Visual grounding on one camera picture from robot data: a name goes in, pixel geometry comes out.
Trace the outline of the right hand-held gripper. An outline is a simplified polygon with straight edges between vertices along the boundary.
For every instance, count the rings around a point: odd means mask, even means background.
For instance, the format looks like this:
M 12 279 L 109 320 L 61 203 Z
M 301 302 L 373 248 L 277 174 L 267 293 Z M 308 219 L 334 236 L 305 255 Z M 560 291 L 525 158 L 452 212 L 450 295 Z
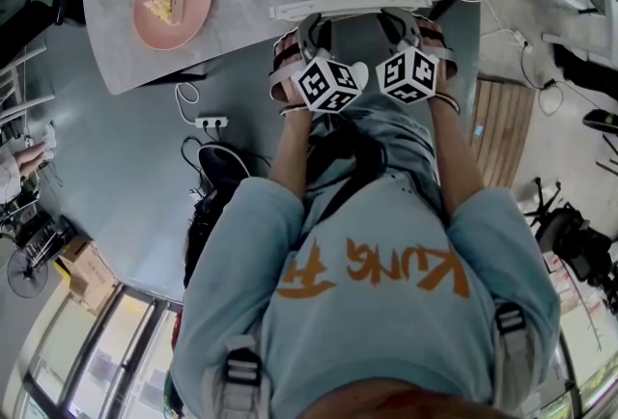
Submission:
M 404 105 L 433 97 L 440 59 L 422 49 L 416 16 L 382 9 L 377 19 L 389 42 L 396 43 L 394 54 L 376 66 L 380 92 Z

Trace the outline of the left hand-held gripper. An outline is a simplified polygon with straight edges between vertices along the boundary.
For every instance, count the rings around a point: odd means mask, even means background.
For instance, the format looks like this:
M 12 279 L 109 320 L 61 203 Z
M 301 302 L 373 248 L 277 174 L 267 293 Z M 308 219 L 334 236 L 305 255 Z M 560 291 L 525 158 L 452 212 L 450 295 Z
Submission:
M 332 21 L 318 32 L 320 13 L 309 14 L 291 33 L 291 105 L 318 113 L 340 113 L 360 97 L 369 80 L 364 62 L 345 63 L 332 48 Z

